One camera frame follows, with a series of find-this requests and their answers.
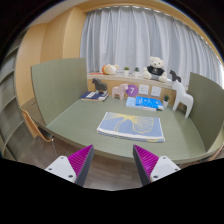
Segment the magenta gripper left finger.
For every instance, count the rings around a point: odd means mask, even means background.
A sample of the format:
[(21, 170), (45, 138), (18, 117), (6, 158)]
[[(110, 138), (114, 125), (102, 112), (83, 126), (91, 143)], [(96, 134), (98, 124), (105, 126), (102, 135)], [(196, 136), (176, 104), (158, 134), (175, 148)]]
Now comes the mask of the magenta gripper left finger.
[(94, 147), (89, 145), (66, 157), (59, 156), (46, 171), (65, 180), (83, 186), (93, 159)]

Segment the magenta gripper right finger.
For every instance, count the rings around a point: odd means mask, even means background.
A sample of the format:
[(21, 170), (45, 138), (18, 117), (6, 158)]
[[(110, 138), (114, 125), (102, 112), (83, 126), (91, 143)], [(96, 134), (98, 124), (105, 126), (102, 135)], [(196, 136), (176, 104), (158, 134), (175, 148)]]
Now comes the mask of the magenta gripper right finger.
[(175, 173), (180, 168), (167, 156), (160, 156), (134, 145), (133, 156), (143, 186)]

